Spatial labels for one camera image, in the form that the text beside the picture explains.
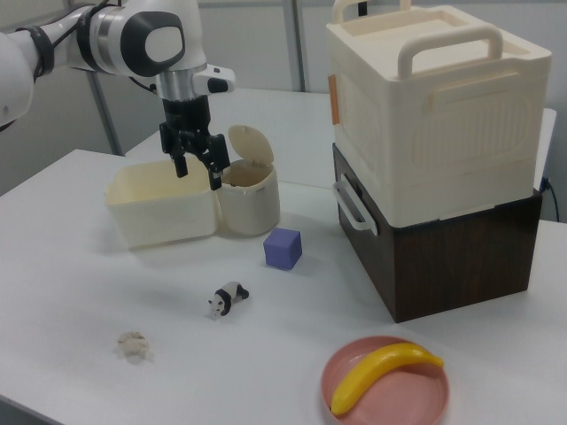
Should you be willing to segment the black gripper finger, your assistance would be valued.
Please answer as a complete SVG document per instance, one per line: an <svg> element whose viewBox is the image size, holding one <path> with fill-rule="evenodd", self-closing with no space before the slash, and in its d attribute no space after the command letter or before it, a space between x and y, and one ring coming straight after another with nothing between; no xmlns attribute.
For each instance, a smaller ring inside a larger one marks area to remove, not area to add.
<svg viewBox="0 0 567 425"><path fill-rule="evenodd" d="M229 154L222 134L208 135L205 139L205 151L201 162L206 166L211 190L217 190L222 185L222 175L229 167Z"/></svg>
<svg viewBox="0 0 567 425"><path fill-rule="evenodd" d="M183 146L179 143L175 143L169 155L175 165L176 176L178 178L186 176L188 174L188 168Z"/></svg>

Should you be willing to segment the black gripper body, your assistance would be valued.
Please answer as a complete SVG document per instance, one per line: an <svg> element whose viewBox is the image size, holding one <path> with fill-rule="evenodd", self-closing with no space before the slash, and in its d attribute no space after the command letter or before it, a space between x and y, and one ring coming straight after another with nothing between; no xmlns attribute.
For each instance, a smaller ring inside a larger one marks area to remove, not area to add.
<svg viewBox="0 0 567 425"><path fill-rule="evenodd" d="M159 132L164 153L223 153L223 136L211 135L208 129L211 115L207 96L181 101L163 99L162 104L166 120L159 125Z"/></svg>

